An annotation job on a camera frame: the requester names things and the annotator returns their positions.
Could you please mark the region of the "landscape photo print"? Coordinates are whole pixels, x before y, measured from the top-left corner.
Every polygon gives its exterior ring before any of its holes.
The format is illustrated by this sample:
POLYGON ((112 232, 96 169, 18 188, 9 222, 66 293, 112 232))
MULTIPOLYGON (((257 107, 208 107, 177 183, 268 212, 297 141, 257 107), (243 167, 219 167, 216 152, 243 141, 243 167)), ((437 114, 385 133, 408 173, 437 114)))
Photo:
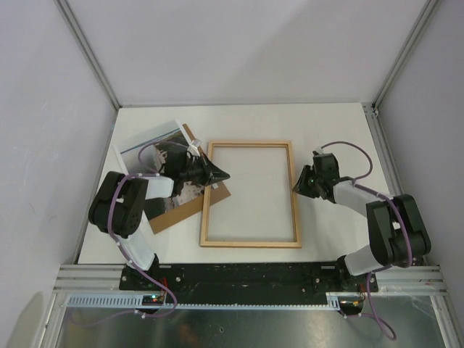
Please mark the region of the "landscape photo print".
POLYGON ((174 181, 168 198, 146 200, 148 216, 159 216, 203 195, 204 186, 186 177, 199 159, 199 143, 177 120, 124 138, 116 149, 128 173, 159 173, 174 181))

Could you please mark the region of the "wooden picture frame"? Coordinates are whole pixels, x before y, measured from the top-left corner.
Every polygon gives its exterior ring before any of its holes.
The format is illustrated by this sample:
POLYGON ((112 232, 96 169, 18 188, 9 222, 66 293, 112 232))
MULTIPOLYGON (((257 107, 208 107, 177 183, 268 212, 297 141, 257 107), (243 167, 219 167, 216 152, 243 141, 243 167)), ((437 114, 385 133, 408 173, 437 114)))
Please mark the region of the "wooden picture frame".
POLYGON ((297 182, 290 141, 210 141, 207 156, 230 174, 230 196, 204 190, 201 247, 299 249, 297 182))

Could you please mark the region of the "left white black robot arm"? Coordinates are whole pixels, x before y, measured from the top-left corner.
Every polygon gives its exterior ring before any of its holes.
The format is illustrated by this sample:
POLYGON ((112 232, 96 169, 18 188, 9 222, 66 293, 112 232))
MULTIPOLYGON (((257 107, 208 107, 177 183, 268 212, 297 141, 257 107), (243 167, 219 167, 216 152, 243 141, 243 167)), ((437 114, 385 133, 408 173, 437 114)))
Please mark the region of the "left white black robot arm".
POLYGON ((159 284, 160 272, 152 267, 155 253, 140 229, 146 201, 174 198, 187 183, 208 187, 230 177, 205 154, 169 150, 153 173, 109 171, 91 203, 88 221, 115 241, 126 263, 137 269, 136 283, 150 290, 159 284))

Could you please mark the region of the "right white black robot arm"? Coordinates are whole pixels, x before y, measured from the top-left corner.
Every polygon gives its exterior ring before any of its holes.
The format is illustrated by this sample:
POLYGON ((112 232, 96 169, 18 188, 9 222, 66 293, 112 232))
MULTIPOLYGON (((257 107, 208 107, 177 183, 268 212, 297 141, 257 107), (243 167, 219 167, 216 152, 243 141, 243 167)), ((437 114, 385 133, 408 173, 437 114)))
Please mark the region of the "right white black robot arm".
POLYGON ((361 276, 392 266, 408 268, 415 258, 431 251, 428 231, 411 195, 389 197, 340 176, 332 153, 314 151, 312 164, 303 167, 293 192, 347 207, 366 218, 367 245, 336 261, 333 279, 343 291, 353 290, 361 276))

